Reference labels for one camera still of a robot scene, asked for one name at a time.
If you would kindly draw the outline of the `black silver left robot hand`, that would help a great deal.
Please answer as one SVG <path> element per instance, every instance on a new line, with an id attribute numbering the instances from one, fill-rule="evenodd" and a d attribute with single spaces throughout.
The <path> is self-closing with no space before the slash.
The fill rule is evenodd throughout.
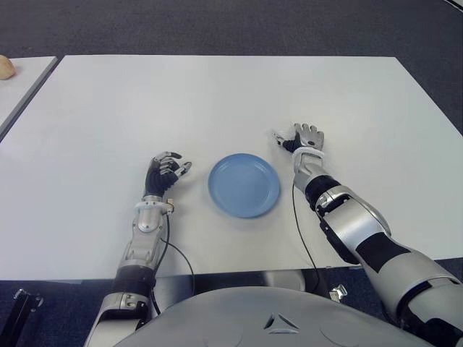
<path id="1" fill-rule="evenodd" d="M 144 197 L 162 198 L 165 192 L 191 169 L 191 162 L 177 162 L 181 158 L 179 153 L 164 151 L 151 160 L 145 177 Z"/>

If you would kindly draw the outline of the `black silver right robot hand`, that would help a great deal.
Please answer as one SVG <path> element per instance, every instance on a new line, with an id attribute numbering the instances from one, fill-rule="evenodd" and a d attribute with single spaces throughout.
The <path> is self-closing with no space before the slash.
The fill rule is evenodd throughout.
<path id="1" fill-rule="evenodd" d="M 273 133 L 278 146 L 283 147 L 285 150 L 293 153 L 301 147 L 311 147 L 321 151 L 324 145 L 324 133 L 319 131 L 314 125 L 298 124 L 294 126 L 294 137 L 290 140 L 282 137 L 280 134 Z"/>

